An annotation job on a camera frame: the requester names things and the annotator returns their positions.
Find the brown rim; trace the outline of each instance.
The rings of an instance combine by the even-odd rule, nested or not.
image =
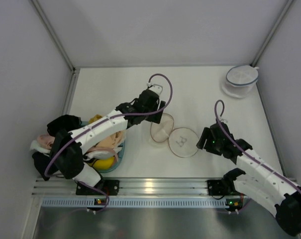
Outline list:
[[[170,134],[174,131],[174,126],[175,126],[175,119],[172,117],[172,115],[170,115],[170,114],[167,114],[167,113],[163,113],[162,115],[168,115],[168,116],[170,116],[171,118],[172,118],[172,129],[171,129],[171,132],[170,132]],[[152,124],[153,124],[153,122],[151,122],[151,125],[150,125],[150,137],[152,138],[152,140],[153,141],[155,141],[156,143],[163,143],[163,142],[165,142],[166,140],[168,140],[169,139],[169,136],[164,140],[164,141],[156,141],[154,138],[153,138],[153,136],[151,135],[151,127],[152,127]]]
[[[171,147],[170,147],[170,144],[169,144],[169,141],[168,141],[168,146],[169,146],[169,148],[170,148],[170,151],[171,151],[174,155],[176,155],[176,154],[174,153],[174,151],[172,151],[172,149],[171,149]],[[188,156],[188,157],[181,157],[181,156],[179,156],[179,155],[176,155],[176,156],[179,157],[179,158],[190,158],[190,157],[194,156],[194,155],[198,152],[198,150],[199,150],[199,149],[197,148],[196,152],[195,152],[193,155]]]

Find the gray floor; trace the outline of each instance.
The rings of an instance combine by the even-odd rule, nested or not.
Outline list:
[[[230,216],[214,209],[72,210],[42,208],[34,239],[294,239],[254,202]]]

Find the white table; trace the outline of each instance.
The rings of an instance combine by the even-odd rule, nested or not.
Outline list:
[[[282,172],[256,88],[244,99],[234,99],[220,88],[230,66],[138,67],[81,69],[70,114],[88,120],[106,115],[117,105],[137,98],[155,73],[166,75],[173,84],[171,104],[165,109],[175,119],[175,128],[189,127],[201,136],[204,127],[215,123],[214,103],[225,102],[223,118],[235,138],[250,143],[263,159]],[[164,87],[162,99],[168,99],[169,86],[161,77],[155,83]],[[179,158],[167,143],[155,144],[150,138],[150,123],[143,122],[127,132],[122,163],[109,177],[222,177],[235,168],[228,159],[199,150],[190,158]]]

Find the gray wall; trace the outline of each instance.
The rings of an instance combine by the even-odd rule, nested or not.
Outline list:
[[[0,0],[0,239],[19,238],[37,173],[31,140],[57,117],[70,72],[27,0]]]
[[[261,58],[259,89],[287,174],[301,183],[301,0]]]
[[[251,63],[286,0],[39,2],[73,64],[88,67]]]

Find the plastic lid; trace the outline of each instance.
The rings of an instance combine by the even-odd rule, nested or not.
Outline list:
[[[189,128],[177,128],[169,136],[168,144],[171,151],[181,157],[188,158],[196,154],[198,148],[196,144],[199,137]]]
[[[227,81],[234,86],[247,86],[258,80],[259,73],[252,66],[236,66],[226,74]]]
[[[157,143],[162,143],[168,139],[174,128],[174,118],[166,113],[161,116],[160,123],[151,123],[150,135]]]

